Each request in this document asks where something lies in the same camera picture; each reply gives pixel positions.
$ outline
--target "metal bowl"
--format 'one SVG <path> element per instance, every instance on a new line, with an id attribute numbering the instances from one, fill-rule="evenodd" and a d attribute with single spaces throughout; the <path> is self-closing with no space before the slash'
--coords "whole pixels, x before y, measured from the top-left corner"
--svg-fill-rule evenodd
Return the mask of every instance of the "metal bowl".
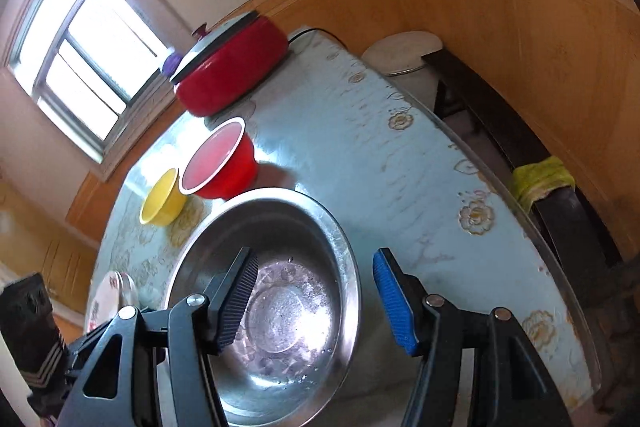
<path id="1" fill-rule="evenodd" d="M 317 201 L 259 188 L 214 211 L 182 250 L 164 304 L 204 290 L 251 247 L 260 269 L 238 334 L 211 357 L 228 422 L 298 427 L 347 374 L 360 322 L 360 282 L 344 232 Z"/>

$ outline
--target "windowsill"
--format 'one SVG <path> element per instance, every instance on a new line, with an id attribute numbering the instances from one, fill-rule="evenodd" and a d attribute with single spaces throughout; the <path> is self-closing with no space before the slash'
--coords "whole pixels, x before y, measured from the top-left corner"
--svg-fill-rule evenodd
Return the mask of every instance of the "windowsill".
<path id="1" fill-rule="evenodd" d="M 82 139 L 82 137 L 78 133 L 76 133 L 76 131 L 71 126 L 69 126 L 69 124 L 67 124 L 62 118 L 60 118 L 60 116 L 55 111 L 53 111 L 49 105 L 40 105 L 39 101 L 37 105 L 46 115 L 46 117 L 49 118 L 51 123 L 53 123 L 53 125 L 55 125 L 69 140 L 77 145 L 83 153 L 94 160 L 97 164 L 100 164 L 103 161 L 104 158 L 102 154 L 97 152 L 87 142 L 85 142 L 84 139 Z"/>
<path id="2" fill-rule="evenodd" d="M 167 80 L 150 87 L 144 95 L 144 100 L 141 100 L 140 105 L 135 108 L 129 123 L 113 146 L 104 154 L 102 163 L 95 163 L 95 167 L 92 168 L 101 181 L 105 182 L 110 178 L 130 149 L 174 100 L 174 86 Z"/>

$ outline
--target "purple object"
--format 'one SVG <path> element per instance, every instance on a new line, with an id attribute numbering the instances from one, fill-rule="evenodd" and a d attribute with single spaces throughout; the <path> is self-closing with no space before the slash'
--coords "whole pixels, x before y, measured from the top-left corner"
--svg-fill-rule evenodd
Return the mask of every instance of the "purple object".
<path id="1" fill-rule="evenodd" d="M 172 76 L 175 73 L 175 70 L 178 69 L 182 58 L 183 56 L 178 52 L 173 52 L 171 55 L 169 55 L 162 64 L 162 74 L 167 77 Z"/>

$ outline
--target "trash can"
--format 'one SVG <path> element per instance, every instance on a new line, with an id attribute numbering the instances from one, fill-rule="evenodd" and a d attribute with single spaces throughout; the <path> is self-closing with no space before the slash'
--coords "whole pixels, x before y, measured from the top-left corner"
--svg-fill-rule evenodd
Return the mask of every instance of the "trash can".
<path id="1" fill-rule="evenodd" d="M 362 60 L 433 110 L 438 79 L 420 57 L 441 49 L 442 41 L 433 33 L 396 33 L 370 45 Z"/>

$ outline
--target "yellow cloth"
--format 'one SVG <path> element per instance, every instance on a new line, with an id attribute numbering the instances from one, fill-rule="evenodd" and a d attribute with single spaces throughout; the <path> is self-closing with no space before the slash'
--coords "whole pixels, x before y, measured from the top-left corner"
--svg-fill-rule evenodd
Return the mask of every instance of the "yellow cloth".
<path id="1" fill-rule="evenodd" d="M 560 158 L 549 156 L 540 163 L 516 168 L 511 175 L 510 191 L 528 213 L 535 201 L 546 198 L 556 188 L 569 186 L 575 188 L 574 177 Z"/>

